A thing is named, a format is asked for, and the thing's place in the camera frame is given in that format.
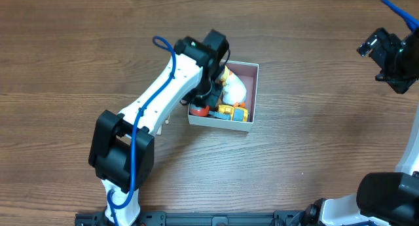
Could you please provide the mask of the yellow wooden rattle drum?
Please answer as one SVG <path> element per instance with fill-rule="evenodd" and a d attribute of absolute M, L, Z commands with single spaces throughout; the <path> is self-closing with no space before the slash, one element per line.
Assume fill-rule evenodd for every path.
<path fill-rule="evenodd" d="M 157 130 L 157 132 L 156 132 L 156 135 L 157 136 L 161 136 L 162 135 L 162 128 L 163 128 L 163 126 L 165 125 L 165 124 L 169 124 L 169 122 L 170 122 L 170 115 L 168 115 L 167 117 L 166 117 L 166 119 L 164 120 L 164 122 L 159 126 L 159 128 L 158 128 L 158 130 Z"/>

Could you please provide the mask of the red toy ball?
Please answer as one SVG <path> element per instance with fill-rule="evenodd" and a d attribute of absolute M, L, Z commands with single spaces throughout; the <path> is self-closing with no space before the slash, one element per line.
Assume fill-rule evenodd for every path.
<path fill-rule="evenodd" d="M 189 106 L 189 113 L 197 117 L 207 117 L 209 115 L 209 111 L 210 107 L 208 105 L 205 107 L 199 107 L 194 104 L 191 104 Z"/>

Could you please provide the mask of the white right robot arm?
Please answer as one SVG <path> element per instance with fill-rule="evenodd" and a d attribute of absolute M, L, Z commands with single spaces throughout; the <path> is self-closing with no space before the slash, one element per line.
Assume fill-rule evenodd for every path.
<path fill-rule="evenodd" d="M 380 68 L 376 81 L 404 94 L 418 80 L 418 30 L 404 39 L 376 29 L 357 49 Z M 405 152 L 393 172 L 367 174 L 357 192 L 336 199 L 319 199 L 290 225 L 417 225 L 418 120 L 413 122 Z"/>

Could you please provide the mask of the yellow toy bulldozer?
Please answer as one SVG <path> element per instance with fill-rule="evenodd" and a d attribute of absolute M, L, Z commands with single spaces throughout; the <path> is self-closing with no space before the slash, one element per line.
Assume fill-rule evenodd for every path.
<path fill-rule="evenodd" d="M 209 111 L 209 115 L 226 121 L 247 122 L 249 111 L 243 107 L 231 105 L 219 105 L 217 111 Z"/>

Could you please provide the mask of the white plush duck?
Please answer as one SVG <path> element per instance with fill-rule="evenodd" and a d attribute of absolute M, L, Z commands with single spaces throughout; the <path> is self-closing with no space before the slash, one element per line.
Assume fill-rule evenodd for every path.
<path fill-rule="evenodd" d="M 216 80 L 223 86 L 222 103 L 233 107 L 245 107 L 247 90 L 244 83 L 227 66 Z"/>

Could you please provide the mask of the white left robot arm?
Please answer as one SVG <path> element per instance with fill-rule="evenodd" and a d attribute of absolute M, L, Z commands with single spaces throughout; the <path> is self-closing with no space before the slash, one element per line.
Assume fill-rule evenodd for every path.
<path fill-rule="evenodd" d="M 152 42 L 170 53 L 163 72 L 136 101 L 96 120 L 88 163 L 105 187 L 107 206 L 92 215 L 91 225 L 141 224 L 139 188 L 153 168 L 160 125 L 180 101 L 209 96 L 221 59 L 230 54 L 227 38 L 215 30 L 202 42 L 185 37 L 171 45 L 160 36 Z"/>

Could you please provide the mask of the white box pink interior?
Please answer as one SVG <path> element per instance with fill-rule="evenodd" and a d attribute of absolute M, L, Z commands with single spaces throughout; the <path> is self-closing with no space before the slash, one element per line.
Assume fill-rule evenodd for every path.
<path fill-rule="evenodd" d="M 227 67 L 239 77 L 246 87 L 247 97 L 245 105 L 246 109 L 249 111 L 248 121 L 227 121 L 210 117 L 198 117 L 189 113 L 189 124 L 249 132 L 255 116 L 259 65 L 247 62 L 229 61 Z"/>

